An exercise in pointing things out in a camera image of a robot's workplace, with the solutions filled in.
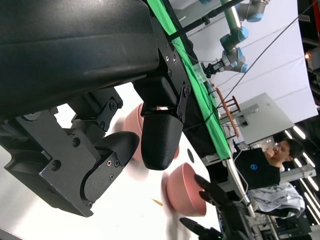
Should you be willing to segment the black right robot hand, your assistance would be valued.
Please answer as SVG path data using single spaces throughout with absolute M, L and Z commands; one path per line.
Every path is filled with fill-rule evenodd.
M 187 217 L 182 217 L 179 221 L 200 240 L 252 240 L 253 235 L 243 210 L 229 199 L 226 192 L 216 183 L 210 183 L 198 174 L 194 179 L 204 189 L 199 192 L 199 196 L 219 211 L 223 220 L 223 231 L 219 232 L 213 227 L 205 228 Z

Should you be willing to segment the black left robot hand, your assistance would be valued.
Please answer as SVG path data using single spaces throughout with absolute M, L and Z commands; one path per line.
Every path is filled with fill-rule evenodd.
M 5 169 L 51 207 L 90 217 L 137 148 L 165 170 L 190 89 L 145 0 L 0 3 Z

